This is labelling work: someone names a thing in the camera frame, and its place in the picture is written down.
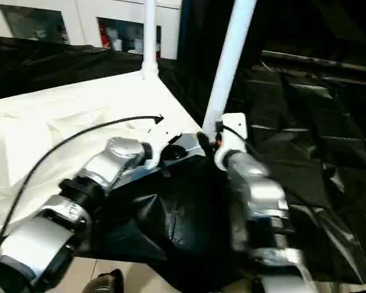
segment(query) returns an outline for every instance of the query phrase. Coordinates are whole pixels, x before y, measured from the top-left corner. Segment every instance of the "red object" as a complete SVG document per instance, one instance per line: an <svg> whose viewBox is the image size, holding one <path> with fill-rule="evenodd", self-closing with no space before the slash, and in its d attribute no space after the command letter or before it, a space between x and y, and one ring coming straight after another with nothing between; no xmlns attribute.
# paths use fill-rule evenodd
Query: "red object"
<svg viewBox="0 0 366 293"><path fill-rule="evenodd" d="M103 48L110 49L111 43L109 40L109 37L107 36L106 29L102 24L99 24L99 30L100 30L100 37L102 39L102 46Z"/></svg>

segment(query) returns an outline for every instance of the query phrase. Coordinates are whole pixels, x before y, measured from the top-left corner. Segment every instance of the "white cabinet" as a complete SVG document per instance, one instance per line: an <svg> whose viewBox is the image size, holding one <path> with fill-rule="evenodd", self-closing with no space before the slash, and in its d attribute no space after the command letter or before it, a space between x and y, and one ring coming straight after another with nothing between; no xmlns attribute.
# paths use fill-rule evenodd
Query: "white cabinet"
<svg viewBox="0 0 366 293"><path fill-rule="evenodd" d="M85 44L75 0L0 0L0 37Z"/></svg>
<svg viewBox="0 0 366 293"><path fill-rule="evenodd" d="M157 50L176 59L182 0L157 2ZM142 54L144 0L0 0L0 36Z"/></svg>

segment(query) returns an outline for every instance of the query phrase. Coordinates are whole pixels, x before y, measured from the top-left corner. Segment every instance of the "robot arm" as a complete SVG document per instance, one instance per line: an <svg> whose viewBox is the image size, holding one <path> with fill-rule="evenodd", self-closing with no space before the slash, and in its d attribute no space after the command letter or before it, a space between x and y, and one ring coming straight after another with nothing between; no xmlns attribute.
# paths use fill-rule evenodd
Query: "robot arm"
<svg viewBox="0 0 366 293"><path fill-rule="evenodd" d="M247 250L264 272L261 283L265 292L316 292L302 251L293 246L295 231L283 188L270 178L266 166L246 151L244 114L224 114L223 125L236 133L224 128L215 164L228 172L232 190L245 209Z"/></svg>
<svg viewBox="0 0 366 293"><path fill-rule="evenodd" d="M0 293L54 288L84 242L92 215L114 185L140 165L148 170L157 167L161 151L180 134L162 121L150 130L145 142L113 137L73 179L64 179L61 192L2 241Z"/></svg>

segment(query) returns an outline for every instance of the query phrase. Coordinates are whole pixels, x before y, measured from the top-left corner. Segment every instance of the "white pole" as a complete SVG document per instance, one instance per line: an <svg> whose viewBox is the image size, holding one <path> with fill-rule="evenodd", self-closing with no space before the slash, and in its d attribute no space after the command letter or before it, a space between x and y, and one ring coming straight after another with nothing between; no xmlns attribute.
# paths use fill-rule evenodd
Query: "white pole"
<svg viewBox="0 0 366 293"><path fill-rule="evenodd" d="M159 69L156 62L156 0L145 0L144 21L144 61L142 73L144 79L157 76Z"/></svg>
<svg viewBox="0 0 366 293"><path fill-rule="evenodd" d="M243 51L256 0L235 0L220 62L207 105L202 130L210 142L215 141L215 123L222 121L234 75Z"/></svg>

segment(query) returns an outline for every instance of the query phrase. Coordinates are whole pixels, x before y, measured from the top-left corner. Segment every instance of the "black sheet background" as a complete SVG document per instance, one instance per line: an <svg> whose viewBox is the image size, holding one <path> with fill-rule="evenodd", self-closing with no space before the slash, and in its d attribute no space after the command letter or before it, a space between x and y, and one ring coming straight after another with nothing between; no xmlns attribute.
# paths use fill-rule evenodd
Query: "black sheet background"
<svg viewBox="0 0 366 293"><path fill-rule="evenodd" d="M141 61L0 38L0 98L135 71ZM201 124L214 75L168 60L159 66L160 78ZM252 143L288 190L314 277L366 283L366 86L239 69L227 112L246 113ZM250 270L236 251L243 239L230 241L240 226L228 214L224 174L201 157L171 174L116 190L95 224L93 250L83 255L148 262L184 292L218 289L240 277L240 268Z"/></svg>

